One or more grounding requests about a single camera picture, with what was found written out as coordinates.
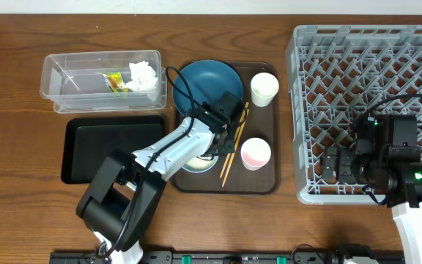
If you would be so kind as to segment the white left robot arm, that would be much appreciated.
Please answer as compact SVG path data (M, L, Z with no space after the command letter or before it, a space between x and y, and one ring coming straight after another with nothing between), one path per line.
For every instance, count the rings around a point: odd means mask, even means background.
M108 155L76 208L77 216L101 241L96 258L138 263L138 242L169 178L195 157L231 152L235 131L246 115L244 106L201 105L158 142L131 154Z

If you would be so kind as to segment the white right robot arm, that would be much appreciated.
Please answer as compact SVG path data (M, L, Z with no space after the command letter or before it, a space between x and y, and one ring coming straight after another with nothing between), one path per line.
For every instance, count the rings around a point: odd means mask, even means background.
M326 147L322 176L360 184L375 204L390 208L404 261L422 263L422 162L418 147L384 144L364 154Z

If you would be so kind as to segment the yellow orange snack wrapper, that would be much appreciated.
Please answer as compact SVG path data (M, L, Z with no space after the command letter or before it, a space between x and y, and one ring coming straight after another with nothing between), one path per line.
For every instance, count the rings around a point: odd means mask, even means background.
M112 92L128 92L126 84L123 81L122 75L120 72L116 73L104 73L105 82L107 87Z

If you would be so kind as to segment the pink cup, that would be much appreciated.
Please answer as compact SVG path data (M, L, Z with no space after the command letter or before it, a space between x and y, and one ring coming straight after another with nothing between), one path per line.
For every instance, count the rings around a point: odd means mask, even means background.
M272 152L264 139L250 138L243 143L240 155L243 166L248 170L255 171L270 160Z

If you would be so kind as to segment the white napkin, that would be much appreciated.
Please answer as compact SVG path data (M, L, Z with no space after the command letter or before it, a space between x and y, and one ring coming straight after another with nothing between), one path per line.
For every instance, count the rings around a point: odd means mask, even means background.
M126 87L132 92L151 92L155 89L158 81L156 71L148 62L130 63L131 80L126 83Z

